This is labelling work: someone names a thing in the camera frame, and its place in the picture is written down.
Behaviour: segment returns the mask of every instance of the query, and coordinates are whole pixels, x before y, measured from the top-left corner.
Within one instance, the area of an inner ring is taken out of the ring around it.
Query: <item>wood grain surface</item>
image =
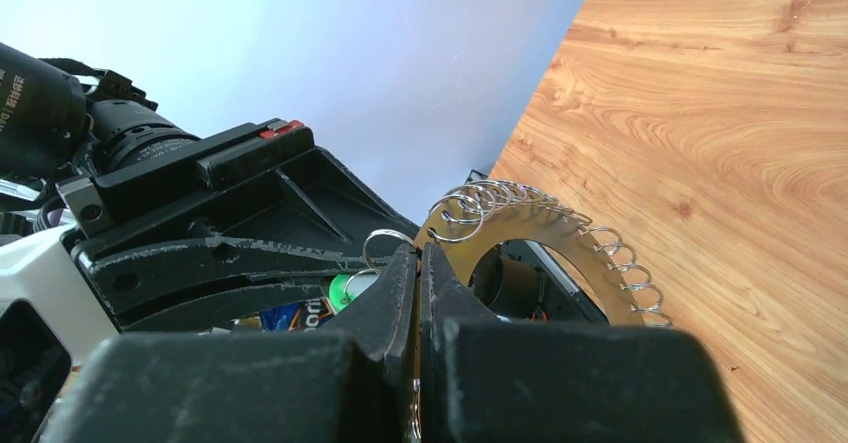
[[[848,441],[848,0],[586,0],[493,175],[622,231],[750,441]]]

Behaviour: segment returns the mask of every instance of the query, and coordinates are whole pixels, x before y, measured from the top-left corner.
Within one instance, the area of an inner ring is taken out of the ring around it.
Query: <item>black lens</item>
[[[198,140],[133,101],[104,100],[90,107],[93,133],[103,142],[103,172],[151,160]]]
[[[86,129],[79,80],[0,43],[0,179],[52,177]]]

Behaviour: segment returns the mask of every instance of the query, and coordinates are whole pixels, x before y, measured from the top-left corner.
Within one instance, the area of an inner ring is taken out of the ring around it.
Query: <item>metal key ring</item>
[[[436,208],[438,208],[439,206],[441,206],[443,203],[445,203],[445,202],[447,202],[447,201],[450,201],[450,200],[465,201],[465,202],[468,202],[468,203],[471,203],[471,204],[477,205],[477,209],[479,209],[479,210],[480,210],[480,214],[481,214],[481,215],[483,214],[483,205],[482,205],[482,204],[480,204],[480,202],[479,202],[479,201],[475,200],[474,198],[472,198],[472,197],[470,197],[470,196],[468,196],[468,195],[460,195],[460,194],[445,195],[445,196],[443,196],[443,197],[439,198],[438,200],[436,200],[436,202],[435,202],[435,203],[433,204],[433,206],[430,208],[430,214],[432,214],[432,213],[433,213],[433,211],[434,211]],[[483,221],[484,221],[484,220],[485,220],[485,218],[481,216],[481,217],[480,217],[480,221],[477,223],[477,227],[476,227],[476,228],[474,228],[474,230],[473,230],[471,233],[469,233],[468,235],[465,235],[465,236],[460,237],[460,238],[445,238],[444,236],[440,236],[438,233],[436,233],[436,230],[435,230],[434,228],[432,228],[432,227],[431,227],[431,228],[427,228],[427,235],[428,235],[430,238],[433,238],[434,240],[436,240],[436,241],[438,241],[438,242],[444,242],[444,243],[461,243],[461,242],[463,242],[463,241],[465,241],[465,240],[467,240],[467,239],[471,238],[472,236],[476,235],[476,234],[477,234],[477,232],[478,232],[478,231],[480,231],[480,228],[483,228]]]
[[[512,203],[512,192],[509,191],[509,188],[501,183],[498,180],[479,180],[475,181],[476,185],[483,185],[495,188],[497,191],[492,192],[497,198],[502,200],[500,204],[496,205],[495,208],[491,210],[492,213],[496,211],[500,211]]]
[[[515,183],[514,181],[508,181],[508,180],[494,180],[494,181],[497,181],[501,185],[505,186],[507,190],[509,190],[509,193],[511,195],[510,196],[510,203],[509,203],[510,205],[521,205],[521,204],[523,204],[527,201],[527,190],[525,190],[523,186],[519,185],[518,183]],[[513,189],[520,191],[521,194],[513,193],[513,191],[512,191]]]
[[[347,290],[350,288],[350,282],[351,281],[353,281],[357,277],[360,277],[362,275],[367,275],[369,273],[374,273],[379,278],[379,275],[382,272],[383,272],[383,270],[379,270],[377,268],[365,268],[364,270],[359,270],[356,273],[354,273],[353,276],[351,276],[350,278],[347,279],[347,281],[345,282],[345,286],[342,289],[342,296],[344,296],[344,301],[346,303],[350,303],[351,301],[353,301],[353,298],[351,298],[351,296],[347,292]]]
[[[367,266],[368,268],[377,268],[376,266],[374,266],[374,262],[371,261],[371,257],[368,256],[368,243],[378,236],[391,236],[399,240],[405,241],[411,246],[415,246],[415,242],[412,241],[412,238],[404,235],[403,233],[397,230],[374,230],[371,232],[370,235],[368,235],[367,238],[365,238],[365,241],[362,243],[362,259],[365,260],[365,266]]]

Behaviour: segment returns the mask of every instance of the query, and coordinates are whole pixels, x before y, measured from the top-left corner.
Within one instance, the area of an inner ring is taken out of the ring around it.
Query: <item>metal ring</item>
[[[495,180],[495,181],[497,181],[501,185],[505,186],[506,189],[509,190],[509,193],[510,193],[510,203],[509,204],[510,205],[520,205],[520,204],[524,203],[525,200],[527,200],[527,190],[525,190],[524,187],[519,185],[518,183],[516,183],[514,181],[508,181],[508,180]],[[521,191],[521,194],[518,195],[517,193],[514,193],[512,191],[513,189]]]
[[[433,207],[432,207],[432,208],[430,208],[430,213],[432,214],[434,209],[438,208],[438,207],[439,207],[439,206],[441,206],[443,203],[445,203],[445,202],[447,202],[447,201],[449,201],[449,200],[460,200],[460,201],[467,201],[467,202],[469,202],[469,203],[473,203],[473,204],[477,205],[477,208],[479,208],[479,210],[480,210],[480,212],[481,212],[481,214],[482,214],[482,211],[483,211],[483,205],[482,205],[482,204],[480,204],[480,202],[479,202],[479,201],[475,200],[474,198],[472,198],[472,197],[470,197],[470,196],[468,196],[468,195],[457,195],[457,194],[454,194],[454,195],[445,195],[445,196],[443,196],[443,197],[439,198],[438,200],[436,200],[436,203],[434,203],[434,204],[433,204]],[[444,242],[444,243],[461,243],[461,242],[463,242],[463,241],[465,241],[465,240],[467,240],[467,239],[471,238],[472,236],[476,235],[476,234],[477,234],[477,232],[478,232],[478,231],[480,231],[480,228],[483,228],[483,220],[484,220],[484,218],[481,216],[481,217],[480,217],[480,221],[477,223],[477,227],[476,227],[476,228],[474,228],[474,230],[473,230],[471,233],[469,233],[468,235],[465,235],[465,236],[460,237],[460,238],[445,238],[444,236],[440,236],[438,233],[436,233],[436,230],[435,230],[434,228],[432,228],[432,227],[431,227],[431,228],[427,228],[427,235],[428,235],[430,238],[433,238],[433,240],[435,240],[435,241],[437,241],[437,242]]]
[[[476,190],[476,192],[473,196],[470,195],[470,194],[467,194],[467,193],[460,193],[459,190],[464,189],[464,188],[473,188],[473,189]],[[483,216],[484,219],[488,218],[494,212],[495,207],[497,207],[497,198],[495,198],[495,194],[492,193],[491,191],[487,190],[486,188],[484,188],[481,185],[458,186],[458,187],[454,188],[453,190],[451,190],[450,192],[447,193],[447,195],[462,195],[462,194],[465,194],[466,196],[471,196],[472,198],[477,200],[477,202],[480,203],[481,207],[483,207],[483,203],[486,203],[486,206],[488,206],[488,209],[483,208],[482,216]],[[489,197],[488,202],[484,202],[484,201],[482,201],[481,198],[477,198],[478,196],[482,196],[483,194],[485,194],[486,196]],[[462,208],[463,211],[471,213],[472,215],[479,214],[479,211],[477,211],[473,208],[469,208],[468,205],[465,204],[465,202],[460,201],[458,204],[459,204],[459,207]],[[446,219],[446,221],[453,222],[453,223],[459,223],[461,225],[477,224],[476,219],[463,220],[463,219],[449,218],[449,219]]]
[[[540,203],[542,206],[547,206],[549,208],[553,208],[555,206],[559,206],[559,199],[553,195],[545,194],[545,197],[542,199]]]
[[[612,229],[608,226],[596,226],[594,228],[580,228],[578,230],[578,232],[579,232],[580,236],[586,236],[586,235],[589,235],[591,233],[610,233],[613,236],[615,236],[615,238],[616,238],[616,241],[614,241],[613,243],[616,243],[616,244],[624,243],[624,238],[621,237],[621,233],[619,233],[618,230],[614,230],[614,229]],[[580,246],[582,246],[583,248],[591,249],[593,251],[595,250],[594,243],[592,244],[592,246],[589,246],[588,244],[586,244],[586,242],[583,238],[580,238],[577,241],[580,244]]]
[[[622,290],[628,290],[628,288],[630,288],[630,287],[650,285],[654,280],[654,275],[651,274],[651,271],[648,270],[647,268],[645,268],[642,265],[634,265],[634,266],[628,268],[626,271],[623,271],[623,272],[619,271],[615,274],[620,275],[620,274],[623,274],[623,273],[630,273],[632,271],[641,271],[642,273],[644,273],[645,274],[645,280],[640,281],[639,283],[628,284],[627,282],[622,282],[622,279],[624,278],[623,276],[618,276],[616,278],[616,280],[617,280],[616,282],[618,283],[618,285],[621,287]]]
[[[342,289],[342,296],[344,297],[345,303],[350,303],[351,301],[353,301],[353,298],[351,298],[351,296],[347,292],[347,290],[350,288],[350,282],[351,281],[353,281],[357,277],[360,277],[362,275],[366,275],[368,273],[375,273],[377,275],[377,278],[379,278],[380,277],[379,275],[382,272],[383,272],[383,270],[380,270],[380,269],[377,269],[377,268],[365,268],[364,270],[357,271],[356,273],[353,274],[353,276],[348,278],[347,281],[345,282],[344,288]]]
[[[462,193],[462,190],[471,190],[471,189],[477,190],[477,194],[479,194],[479,195],[486,194],[486,195],[489,197],[489,202],[488,202],[488,203],[486,203],[486,204],[487,204],[487,205],[489,205],[489,207],[490,207],[490,208],[489,208],[489,210],[488,210],[488,211],[486,211],[486,210],[484,209],[484,210],[483,210],[483,212],[484,212],[484,213],[486,213],[486,214],[491,213],[492,208],[494,208],[494,207],[496,206],[496,201],[497,201],[497,200],[496,200],[496,198],[495,198],[495,195],[494,195],[491,191],[487,190],[486,188],[484,188],[484,187],[483,187],[483,186],[481,186],[481,185],[477,185],[477,184],[466,184],[466,185],[455,186],[455,187],[451,188],[450,190],[448,190],[448,191],[445,193],[445,195],[444,195],[444,196],[448,196],[448,195],[466,195],[466,196],[471,196],[472,198],[474,198],[475,200],[479,201],[480,203],[483,203],[483,202],[481,201],[481,199],[480,199],[480,198],[476,198],[476,197],[472,196],[472,195],[470,194],[470,193],[471,193],[470,191],[467,191],[466,193]],[[469,213],[471,213],[471,214],[477,214],[477,210],[474,210],[474,209],[468,208],[468,207],[465,205],[465,203],[460,202],[459,206],[460,206],[463,210],[465,210],[465,211],[467,211],[467,212],[469,212]]]
[[[527,204],[535,205],[545,200],[545,193],[542,193],[538,188],[528,185],[521,185],[521,187],[524,188],[524,191],[527,192],[528,197],[530,195],[535,196],[535,198],[531,198],[530,200],[528,200],[526,202]]]
[[[474,183],[478,184],[478,185],[484,185],[484,186],[488,185],[492,188],[496,188],[496,189],[500,190],[500,192],[501,192],[500,195],[498,195],[497,193],[493,193],[493,194],[495,196],[500,196],[501,198],[503,198],[504,202],[500,206],[495,206],[495,208],[493,208],[491,210],[492,212],[500,211],[500,210],[506,208],[507,206],[509,206],[510,203],[512,202],[512,192],[509,191],[509,188],[507,188],[506,185],[502,184],[501,182],[499,182],[497,180],[480,180],[480,181],[475,181]]]
[[[550,206],[550,207],[546,207],[546,208],[550,209],[551,211],[555,211],[555,212],[559,213],[560,215],[563,216],[563,218],[571,218],[573,220],[577,220],[577,226],[579,226],[580,228],[584,228],[584,227],[592,224],[591,218],[589,218],[588,216],[584,215],[583,213],[579,213],[579,212],[575,211],[573,208],[569,208],[565,205],[559,205],[558,204],[556,206]],[[591,230],[598,231],[598,230],[600,230],[600,228],[606,228],[606,227],[591,228]],[[586,236],[587,234],[589,234],[591,232],[592,231],[582,231],[580,233],[580,236]]]
[[[577,226],[584,228],[592,224],[592,219],[589,216],[580,213],[579,211],[571,210],[571,214],[568,215],[569,218],[573,220],[577,220]]]
[[[367,266],[368,268],[377,268],[376,266],[374,266],[374,262],[371,261],[371,258],[368,256],[368,243],[378,236],[392,236],[399,240],[405,241],[412,246],[415,246],[415,242],[412,241],[412,238],[404,235],[403,233],[397,230],[374,230],[371,232],[370,235],[368,235],[367,238],[365,238],[365,241],[362,243],[362,259],[365,260],[365,266]]]
[[[597,246],[597,248],[595,249],[596,253],[600,253],[600,252],[603,251],[609,256],[615,256],[622,249],[625,249],[625,250],[630,252],[629,263],[634,264],[634,265],[636,264],[636,258],[638,258],[636,256],[636,250],[634,250],[633,247],[628,245],[627,243],[615,242],[615,243],[606,243],[606,244],[603,244],[603,245],[596,245],[596,246]]]
[[[659,310],[645,310],[645,309],[636,308],[636,309],[633,310],[633,313],[641,313],[643,315],[654,315],[655,317],[657,317],[661,320],[665,320],[662,323],[653,323],[653,322],[650,322],[650,321],[646,321],[645,326],[650,326],[650,327],[653,327],[653,328],[668,328],[673,323],[670,316],[666,315],[665,313],[663,313]]]
[[[665,295],[656,286],[648,283],[647,285],[627,285],[624,291],[635,293],[637,291],[653,290],[657,294],[657,301],[651,306],[637,306],[640,310],[659,310],[665,301]]]

